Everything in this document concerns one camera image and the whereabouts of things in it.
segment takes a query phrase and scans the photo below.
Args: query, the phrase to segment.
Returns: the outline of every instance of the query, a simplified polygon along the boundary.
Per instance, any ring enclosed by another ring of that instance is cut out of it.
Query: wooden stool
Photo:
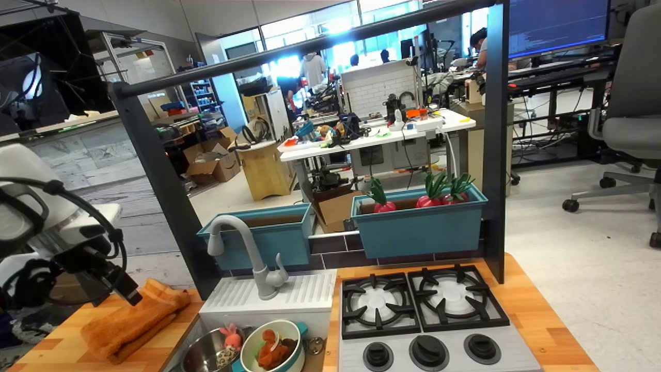
[[[237,150],[237,153],[254,201],[292,193],[294,172],[289,163],[280,161],[275,141],[252,145],[248,150]]]

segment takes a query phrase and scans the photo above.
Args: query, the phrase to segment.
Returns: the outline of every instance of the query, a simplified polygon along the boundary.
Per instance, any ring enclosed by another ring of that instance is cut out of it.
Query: stainless steel bowl
[[[237,333],[241,340],[245,342],[246,335],[244,330],[237,328]],[[198,338],[188,346],[188,350],[181,358],[180,368],[183,372],[232,372],[232,366],[228,365],[223,369],[218,369],[216,359],[218,353],[225,349],[225,335],[220,333],[220,328],[212,330],[206,335]]]

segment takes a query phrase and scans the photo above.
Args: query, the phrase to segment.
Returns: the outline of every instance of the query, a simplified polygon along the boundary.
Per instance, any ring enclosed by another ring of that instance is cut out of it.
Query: chair wheel
[[[615,187],[616,184],[617,184],[616,180],[610,177],[604,177],[599,180],[599,186],[601,186],[602,189],[609,189],[611,187]]]
[[[650,247],[661,248],[661,233],[653,232],[650,237]]]
[[[578,206],[579,204],[577,200],[567,199],[563,202],[563,209],[567,212],[576,212],[578,210]]]

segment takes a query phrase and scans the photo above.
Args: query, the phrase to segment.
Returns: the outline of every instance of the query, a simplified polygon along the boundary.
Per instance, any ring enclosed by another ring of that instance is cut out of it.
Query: faucet
[[[223,238],[220,236],[220,228],[223,225],[230,225],[237,229],[241,234],[243,243],[248,251],[250,262],[253,265],[254,281],[257,283],[257,291],[259,298],[262,300],[270,300],[278,294],[278,288],[281,287],[287,279],[289,274],[282,266],[280,254],[276,255],[276,263],[278,269],[271,272],[268,266],[264,265],[262,255],[257,250],[257,244],[254,242],[253,233],[250,231],[248,225],[245,224],[240,218],[223,214],[216,217],[209,227],[209,243],[207,244],[207,252],[210,256],[220,256],[225,251],[225,244]]]

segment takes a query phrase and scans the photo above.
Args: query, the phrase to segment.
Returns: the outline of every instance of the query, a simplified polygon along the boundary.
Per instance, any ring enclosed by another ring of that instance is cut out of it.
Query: stove knob
[[[388,361],[390,360],[390,352],[385,344],[374,342],[368,345],[365,358],[370,365],[374,367],[383,367],[388,364]]]
[[[476,357],[491,359],[496,356],[496,346],[492,339],[477,334],[468,341],[468,348]]]
[[[413,340],[411,354],[425,367],[439,367],[446,360],[446,349],[441,340],[432,336],[418,336]]]

